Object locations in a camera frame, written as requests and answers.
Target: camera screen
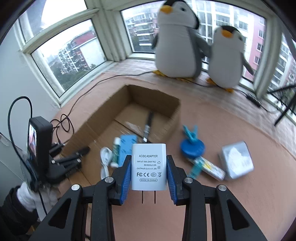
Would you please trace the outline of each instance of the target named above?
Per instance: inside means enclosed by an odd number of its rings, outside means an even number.
[[[29,148],[36,156],[37,134],[35,128],[29,125]]]

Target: penguin beak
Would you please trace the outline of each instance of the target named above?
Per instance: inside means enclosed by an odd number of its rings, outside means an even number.
[[[222,30],[221,33],[226,38],[232,38],[232,36],[233,36],[233,34],[227,30]]]
[[[160,11],[166,13],[166,14],[169,14],[173,11],[173,8],[171,6],[168,6],[168,5],[163,5],[161,8],[160,8]]]

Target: white cable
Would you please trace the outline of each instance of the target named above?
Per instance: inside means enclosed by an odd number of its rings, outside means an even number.
[[[112,160],[112,151],[108,147],[103,147],[100,152],[101,155],[101,180],[109,176],[108,166]]]

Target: large penguin plush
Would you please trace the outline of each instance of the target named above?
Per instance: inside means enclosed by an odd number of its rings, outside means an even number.
[[[232,92],[231,88],[238,85],[243,66],[254,75],[254,71],[244,58],[244,42],[242,34],[232,26],[220,26],[213,35],[210,50],[208,79],[213,83]]]
[[[159,33],[154,73],[172,78],[195,78],[200,75],[202,58],[208,55],[208,43],[198,34],[199,20],[184,0],[168,0],[160,8]]]

